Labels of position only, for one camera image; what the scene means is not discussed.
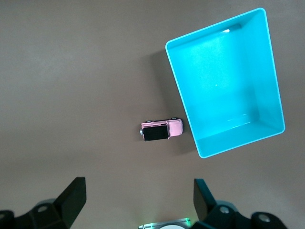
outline blue container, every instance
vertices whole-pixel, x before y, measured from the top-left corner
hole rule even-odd
[[[166,52],[200,157],[285,130],[264,9],[173,39]]]

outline gray surface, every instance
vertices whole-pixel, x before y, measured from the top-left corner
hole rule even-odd
[[[170,39],[264,7],[286,131],[200,159],[190,128],[143,142],[139,123],[185,119]],[[305,225],[304,1],[2,1],[0,209],[20,215],[86,176],[72,228],[136,228],[190,217],[193,179],[242,214]]]

